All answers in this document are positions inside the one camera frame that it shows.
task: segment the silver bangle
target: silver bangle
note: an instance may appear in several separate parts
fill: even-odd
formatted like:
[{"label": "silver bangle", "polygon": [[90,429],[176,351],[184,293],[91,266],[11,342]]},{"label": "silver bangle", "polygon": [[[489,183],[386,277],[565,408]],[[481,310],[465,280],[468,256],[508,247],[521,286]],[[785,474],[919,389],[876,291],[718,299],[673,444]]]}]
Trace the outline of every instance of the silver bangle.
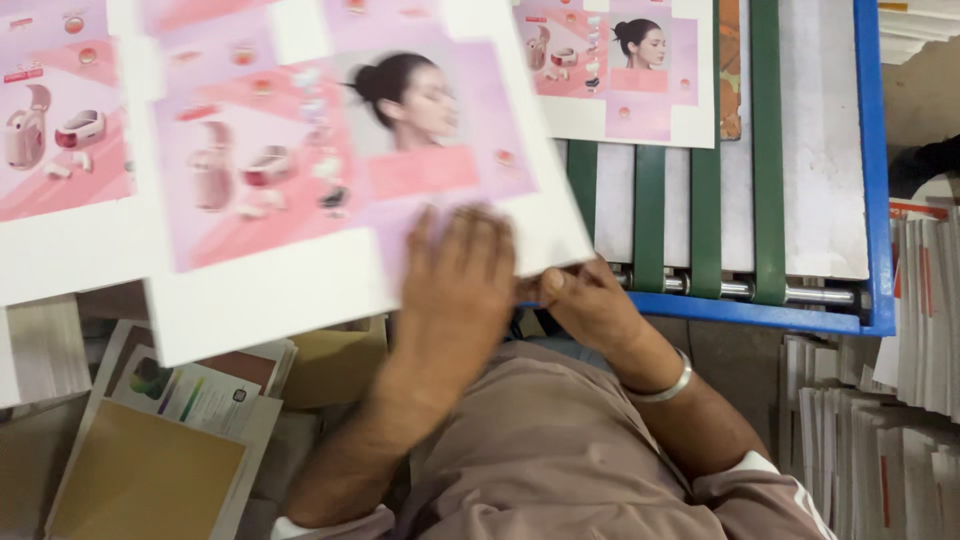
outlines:
[{"label": "silver bangle", "polygon": [[634,401],[638,401],[642,404],[656,404],[660,402],[665,402],[667,400],[672,400],[677,397],[677,394],[684,391],[684,388],[690,383],[690,379],[693,378],[693,364],[690,363],[690,358],[683,351],[677,350],[677,354],[684,359],[684,372],[680,375],[680,380],[676,384],[671,386],[669,389],[660,392],[659,394],[654,394],[653,396],[644,396],[642,394],[637,394],[634,391],[630,392],[630,397]]}]

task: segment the blue machine frame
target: blue machine frame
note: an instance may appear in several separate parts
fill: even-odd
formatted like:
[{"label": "blue machine frame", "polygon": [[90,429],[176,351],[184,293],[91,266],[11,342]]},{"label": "blue machine frame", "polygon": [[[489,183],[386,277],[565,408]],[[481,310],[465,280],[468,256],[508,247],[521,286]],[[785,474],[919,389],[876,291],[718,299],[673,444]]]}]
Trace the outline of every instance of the blue machine frame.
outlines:
[{"label": "blue machine frame", "polygon": [[870,279],[863,283],[873,308],[869,325],[856,315],[704,300],[667,294],[630,293],[637,309],[653,315],[859,335],[894,335],[894,268],[890,249],[886,129],[880,77],[880,30],[876,0],[853,0],[856,66],[860,94],[860,140],[867,218]]}]

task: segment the floor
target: floor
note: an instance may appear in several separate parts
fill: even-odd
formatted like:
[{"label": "floor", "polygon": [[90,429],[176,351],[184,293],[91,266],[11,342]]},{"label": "floor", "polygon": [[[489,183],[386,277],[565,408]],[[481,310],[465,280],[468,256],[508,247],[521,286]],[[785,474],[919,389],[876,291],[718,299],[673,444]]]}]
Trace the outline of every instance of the floor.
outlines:
[{"label": "floor", "polygon": [[[960,134],[960,38],[928,43],[904,65],[883,66],[887,142],[908,147]],[[747,325],[652,318],[675,347],[688,351],[700,375],[776,451],[777,360],[784,331]]]}]

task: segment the man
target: man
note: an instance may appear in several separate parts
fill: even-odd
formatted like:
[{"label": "man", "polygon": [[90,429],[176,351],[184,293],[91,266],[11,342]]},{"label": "man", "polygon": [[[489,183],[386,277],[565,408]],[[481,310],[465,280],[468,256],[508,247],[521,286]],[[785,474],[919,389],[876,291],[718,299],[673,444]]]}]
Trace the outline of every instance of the man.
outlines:
[{"label": "man", "polygon": [[[515,299],[510,226],[463,209],[433,249],[433,223],[428,210],[408,238],[393,353],[303,470],[274,540],[834,538],[606,263],[551,269],[539,287],[612,373],[529,343],[498,349]],[[410,452],[395,517],[380,500]]]}]

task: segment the beige shirt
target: beige shirt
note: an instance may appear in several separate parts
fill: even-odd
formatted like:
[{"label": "beige shirt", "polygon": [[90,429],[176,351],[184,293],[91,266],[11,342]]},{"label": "beige shirt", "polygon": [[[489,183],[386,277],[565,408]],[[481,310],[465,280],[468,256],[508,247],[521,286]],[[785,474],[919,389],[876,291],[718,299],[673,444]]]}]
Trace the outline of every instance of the beige shirt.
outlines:
[{"label": "beige shirt", "polygon": [[323,530],[281,518],[273,539],[835,538],[756,453],[688,491],[613,375],[528,343],[501,348],[411,461],[396,522],[384,507]]}]

